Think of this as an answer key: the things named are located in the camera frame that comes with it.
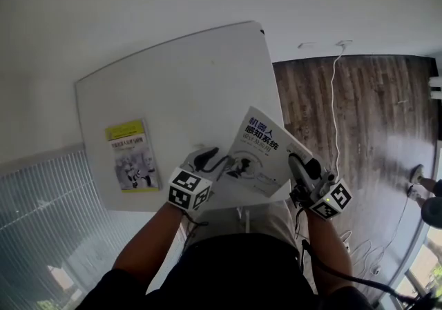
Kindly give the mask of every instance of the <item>wooden floor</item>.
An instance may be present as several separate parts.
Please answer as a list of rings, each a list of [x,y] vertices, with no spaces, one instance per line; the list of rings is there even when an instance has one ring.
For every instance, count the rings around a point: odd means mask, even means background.
[[[285,128],[333,169],[337,155],[330,105],[334,59],[273,64]],[[429,99],[427,82],[428,77],[436,75],[434,60],[426,57],[348,56],[336,64],[334,108],[339,169],[354,200],[334,224],[340,233],[352,230],[350,248],[368,239],[373,249],[388,244],[404,208],[410,169],[424,164],[425,173],[433,173],[437,105]],[[398,240],[384,256],[388,254],[395,261],[395,270],[416,232],[419,209],[407,207],[404,219]],[[302,233],[307,234],[305,222]],[[370,255],[367,267],[381,251]],[[354,266],[356,275],[362,270],[362,262]],[[385,270],[376,279],[366,270],[365,279],[388,283],[395,270]],[[380,295],[371,289],[359,289],[372,302]]]

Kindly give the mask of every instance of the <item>sleeve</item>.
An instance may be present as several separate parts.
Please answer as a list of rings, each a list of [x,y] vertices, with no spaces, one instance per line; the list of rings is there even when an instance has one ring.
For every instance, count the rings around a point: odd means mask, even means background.
[[[104,309],[118,306],[129,309],[130,306],[141,303],[145,293],[146,289],[133,276],[121,269],[113,269],[103,276],[77,309]]]
[[[367,298],[355,287],[340,288],[324,299],[325,310],[373,310]]]

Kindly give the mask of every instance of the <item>vertical blind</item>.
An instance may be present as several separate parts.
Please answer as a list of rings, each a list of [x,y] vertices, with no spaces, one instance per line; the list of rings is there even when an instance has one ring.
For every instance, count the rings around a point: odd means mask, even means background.
[[[107,211],[83,150],[0,177],[0,309],[74,309],[152,217]],[[158,288],[180,254],[177,235]]]

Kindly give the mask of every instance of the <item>beige pants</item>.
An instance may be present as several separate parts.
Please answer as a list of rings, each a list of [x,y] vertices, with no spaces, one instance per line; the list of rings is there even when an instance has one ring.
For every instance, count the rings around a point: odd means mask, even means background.
[[[203,212],[196,222],[208,222],[209,225],[199,226],[189,236],[187,247],[215,236],[246,233],[249,229],[250,233],[267,234],[297,248],[295,226],[286,201],[242,207],[241,209],[241,211],[232,208]]]

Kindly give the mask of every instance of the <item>shoe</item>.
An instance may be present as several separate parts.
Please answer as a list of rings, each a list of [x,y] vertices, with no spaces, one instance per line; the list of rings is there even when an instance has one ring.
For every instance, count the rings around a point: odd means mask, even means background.
[[[422,197],[415,188],[411,185],[407,192],[407,197],[413,201],[416,201],[418,198]]]
[[[410,182],[412,184],[419,184],[419,181],[422,177],[423,177],[423,165],[419,164],[416,168],[413,169]]]

